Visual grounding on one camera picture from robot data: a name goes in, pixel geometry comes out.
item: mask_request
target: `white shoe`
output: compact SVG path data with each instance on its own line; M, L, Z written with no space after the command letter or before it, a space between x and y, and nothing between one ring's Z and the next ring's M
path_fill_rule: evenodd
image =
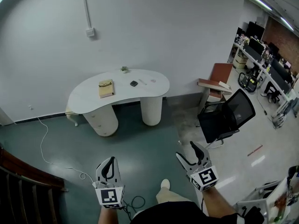
M161 182L161 188L167 188L169 190L170 189L170 181L168 179L164 179Z

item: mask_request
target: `chair armrest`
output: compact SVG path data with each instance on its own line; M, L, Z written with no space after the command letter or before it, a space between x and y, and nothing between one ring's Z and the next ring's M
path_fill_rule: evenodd
M222 139L228 138L228 137L232 136L233 134L235 134L235 133L237 133L239 131L240 130L237 129L237 130L229 131L229 132L226 132L226 133L222 133L221 135L219 135L218 140L222 140Z
M218 102L209 102L205 105L205 107L202 109L202 111L200 113L203 113L205 111L206 108L208 108L209 106L212 106L212 105L220 105L220 104L223 104L225 103L225 101L218 101Z

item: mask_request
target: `cylindrical table base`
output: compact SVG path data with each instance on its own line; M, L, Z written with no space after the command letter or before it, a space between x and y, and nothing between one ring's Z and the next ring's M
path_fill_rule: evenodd
M110 136L118 128L118 120L111 105L103 106L83 115L99 136Z
M144 123L155 126L161 120L162 96L140 98L141 113Z

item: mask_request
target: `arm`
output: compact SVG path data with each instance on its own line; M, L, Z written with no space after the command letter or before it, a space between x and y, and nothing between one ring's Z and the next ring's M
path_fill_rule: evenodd
M118 224L116 209L102 207L98 224Z
M203 191L202 195L210 217L221 218L236 213L215 187Z

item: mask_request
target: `khaki pants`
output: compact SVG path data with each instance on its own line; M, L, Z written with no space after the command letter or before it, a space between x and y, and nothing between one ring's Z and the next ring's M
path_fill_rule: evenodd
M158 194L156 195L156 199L158 201L158 204L166 202L191 202L191 200L189 200L188 198L182 197L179 194L176 194L175 192L171 192L167 188L161 188ZM136 217L142 211L138 211L134 215L134 217Z

